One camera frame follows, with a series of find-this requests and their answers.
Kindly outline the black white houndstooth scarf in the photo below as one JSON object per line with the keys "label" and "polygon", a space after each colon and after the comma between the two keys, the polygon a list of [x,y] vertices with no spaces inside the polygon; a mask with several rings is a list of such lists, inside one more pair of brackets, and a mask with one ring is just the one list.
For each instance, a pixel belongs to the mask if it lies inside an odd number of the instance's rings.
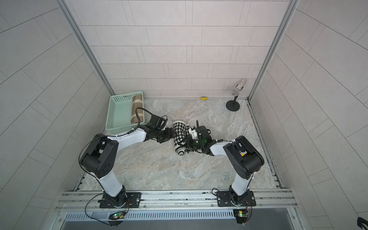
{"label": "black white houndstooth scarf", "polygon": [[179,155],[182,156],[186,153],[186,138],[189,136],[190,126],[184,121],[174,121],[173,130],[176,134],[174,138],[174,150]]}

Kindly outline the beige plaid scarf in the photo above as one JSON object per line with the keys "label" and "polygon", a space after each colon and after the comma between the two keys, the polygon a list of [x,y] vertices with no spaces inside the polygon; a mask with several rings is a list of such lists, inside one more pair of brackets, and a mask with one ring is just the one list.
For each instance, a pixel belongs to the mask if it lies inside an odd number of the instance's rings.
{"label": "beige plaid scarf", "polygon": [[143,96],[141,94],[133,96],[133,104],[131,108],[131,124],[137,124],[139,121],[144,121],[144,114],[142,110]]}

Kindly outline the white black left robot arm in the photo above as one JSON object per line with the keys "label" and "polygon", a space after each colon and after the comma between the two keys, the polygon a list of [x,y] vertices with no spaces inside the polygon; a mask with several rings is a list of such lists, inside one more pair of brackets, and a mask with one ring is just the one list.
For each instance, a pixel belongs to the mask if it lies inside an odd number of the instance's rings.
{"label": "white black left robot arm", "polygon": [[103,189],[103,198],[98,201],[101,208],[129,206],[126,189],[113,171],[119,151],[148,140],[164,143],[176,137],[174,129],[166,127],[167,117],[154,115],[142,107],[135,109],[135,115],[138,123],[132,130],[115,136],[97,134],[79,158],[80,167]]}

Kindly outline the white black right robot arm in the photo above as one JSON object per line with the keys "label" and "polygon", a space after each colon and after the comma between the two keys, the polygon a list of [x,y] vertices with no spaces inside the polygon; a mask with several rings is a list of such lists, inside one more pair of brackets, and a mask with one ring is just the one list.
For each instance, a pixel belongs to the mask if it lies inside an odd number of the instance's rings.
{"label": "white black right robot arm", "polygon": [[209,156],[226,156],[236,172],[228,196],[232,206],[253,207],[254,195],[249,190],[253,176],[264,165],[263,156],[244,136],[234,140],[212,139],[210,130],[197,124],[187,129],[184,148],[186,152],[198,152]]}

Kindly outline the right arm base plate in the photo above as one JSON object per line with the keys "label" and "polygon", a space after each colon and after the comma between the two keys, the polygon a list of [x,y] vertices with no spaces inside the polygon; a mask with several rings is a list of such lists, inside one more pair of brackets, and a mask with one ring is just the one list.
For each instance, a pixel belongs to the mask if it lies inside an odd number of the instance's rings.
{"label": "right arm base plate", "polygon": [[217,191],[217,203],[219,207],[255,207],[256,201],[253,191],[247,191],[238,196],[230,191]]}

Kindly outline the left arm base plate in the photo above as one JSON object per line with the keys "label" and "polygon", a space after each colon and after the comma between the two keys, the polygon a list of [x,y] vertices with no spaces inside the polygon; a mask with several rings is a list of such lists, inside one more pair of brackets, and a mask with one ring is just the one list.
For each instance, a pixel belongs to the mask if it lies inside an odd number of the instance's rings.
{"label": "left arm base plate", "polygon": [[111,197],[104,193],[103,197],[98,200],[99,208],[101,209],[122,209],[122,208],[138,208],[140,205],[142,193],[140,192],[125,192],[118,194],[116,197]]}

